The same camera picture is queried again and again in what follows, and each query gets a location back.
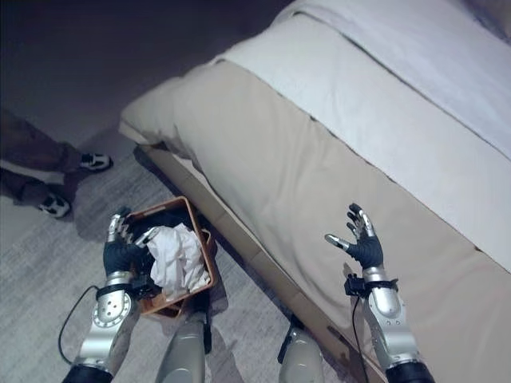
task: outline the black glove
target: black glove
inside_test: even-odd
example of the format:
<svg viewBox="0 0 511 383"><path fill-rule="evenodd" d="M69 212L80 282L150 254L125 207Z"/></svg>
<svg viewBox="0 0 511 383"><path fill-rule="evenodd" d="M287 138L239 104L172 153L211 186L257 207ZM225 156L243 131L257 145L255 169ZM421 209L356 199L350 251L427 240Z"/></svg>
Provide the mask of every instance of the black glove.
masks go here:
<svg viewBox="0 0 511 383"><path fill-rule="evenodd" d="M325 239L358 261L362 269L380 267L383 264L382 245L374 233L369 216L356 203L350 205L350 210L347 215L353 223L348 222L347 226L357 239L357 244L349 243L333 234L325 235Z"/></svg>
<svg viewBox="0 0 511 383"><path fill-rule="evenodd" d="M146 253L147 249L140 249L132 243L124 243L122 239L106 243L103 249L103 266L106 275L115 271L130 271L132 263Z"/></svg>

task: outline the robot leg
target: robot leg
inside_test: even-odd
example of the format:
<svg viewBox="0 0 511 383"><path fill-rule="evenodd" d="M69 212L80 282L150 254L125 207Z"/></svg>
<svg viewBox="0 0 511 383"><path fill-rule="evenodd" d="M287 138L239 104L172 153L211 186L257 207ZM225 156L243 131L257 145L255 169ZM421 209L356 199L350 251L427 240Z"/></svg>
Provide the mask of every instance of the robot leg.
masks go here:
<svg viewBox="0 0 511 383"><path fill-rule="evenodd" d="M190 315L174 334L161 362L156 383L204 383L205 354L210 350L211 328L208 309L204 306Z"/></svg>
<svg viewBox="0 0 511 383"><path fill-rule="evenodd" d="M279 383L324 382L321 350L295 317L291 320L278 360L282 364Z"/></svg>

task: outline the carpet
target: carpet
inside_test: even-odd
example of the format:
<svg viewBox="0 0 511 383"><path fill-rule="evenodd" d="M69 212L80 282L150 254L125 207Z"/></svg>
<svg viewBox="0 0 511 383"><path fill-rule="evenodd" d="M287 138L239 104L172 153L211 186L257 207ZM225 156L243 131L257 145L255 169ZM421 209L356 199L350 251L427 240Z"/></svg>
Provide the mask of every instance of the carpet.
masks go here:
<svg viewBox="0 0 511 383"><path fill-rule="evenodd" d="M172 198L134 155L82 180L67 220L43 219L0 255L0 381L58 382L69 366L57 336L69 310L91 284L102 286L102 248L109 218L120 206L134 211ZM221 242L220 282L212 289L212 352L206 382L277 382L276 360L289 322L287 309L259 276ZM94 294L84 298L62 339L73 360L88 333ZM141 317L114 381L152 382L183 318ZM355 382L339 364L323 362L326 382Z"/></svg>

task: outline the gloved finger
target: gloved finger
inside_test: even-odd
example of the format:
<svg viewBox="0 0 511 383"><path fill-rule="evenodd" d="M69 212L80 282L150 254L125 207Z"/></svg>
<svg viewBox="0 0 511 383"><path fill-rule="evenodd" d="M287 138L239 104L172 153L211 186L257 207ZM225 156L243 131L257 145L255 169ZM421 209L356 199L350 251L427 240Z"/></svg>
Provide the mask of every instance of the gloved finger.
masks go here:
<svg viewBox="0 0 511 383"><path fill-rule="evenodd" d="M356 203L352 203L350 205L350 210L353 211L355 213L355 215L359 216L359 213L362 210L362 208L359 205L357 205Z"/></svg>
<svg viewBox="0 0 511 383"><path fill-rule="evenodd" d="M361 211L360 215L362 217L361 221L363 223L363 227L367 235L369 235L370 237L375 236L373 223L370 221L369 216L364 211Z"/></svg>
<svg viewBox="0 0 511 383"><path fill-rule="evenodd" d="M353 235L355 236L355 238L358 241L358 239L360 238L360 231L358 230L358 228L355 227L354 224L351 222L346 223L346 226L348 226L348 229L351 230L351 232L353 233Z"/></svg>
<svg viewBox="0 0 511 383"><path fill-rule="evenodd" d="M357 217L357 216L355 216L355 214L353 214L351 211L349 211L349 212L347 213L347 216L348 216L348 218L349 218L349 219L351 219L354 223L357 223L358 217Z"/></svg>
<svg viewBox="0 0 511 383"><path fill-rule="evenodd" d="M360 246L350 243L350 246L345 250L345 252L353 259L358 261L358 256L360 255Z"/></svg>
<svg viewBox="0 0 511 383"><path fill-rule="evenodd" d="M344 251L347 251L347 249L349 249L350 247L355 246L333 234L326 234L325 240L334 245L335 247L343 249Z"/></svg>

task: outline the bed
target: bed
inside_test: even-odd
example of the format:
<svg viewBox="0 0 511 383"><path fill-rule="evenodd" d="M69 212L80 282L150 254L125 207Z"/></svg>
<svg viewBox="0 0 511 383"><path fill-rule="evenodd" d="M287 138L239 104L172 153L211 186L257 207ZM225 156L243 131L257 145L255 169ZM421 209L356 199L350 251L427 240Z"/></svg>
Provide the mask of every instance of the bed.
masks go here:
<svg viewBox="0 0 511 383"><path fill-rule="evenodd" d="M260 36L136 99L120 130L343 363L358 368L353 301L342 284L359 268L323 236L351 239L345 214L356 201L376 226L387 273L399 278L436 380L508 381L508 66L489 64L503 73L499 86L470 83L478 100L489 92L500 98L483 113L459 114L460 105L421 88L424 69L401 77L388 57L368 51L353 18L344 17L348 30L339 32L338 19L315 13L328 6L291 5ZM475 22L461 8L441 6L450 19ZM477 31L482 44L492 41L511 57L504 42ZM463 85L448 80L460 93L453 85ZM485 121L493 131L478 130L481 116L494 118ZM361 316L356 326L371 381L384 381Z"/></svg>

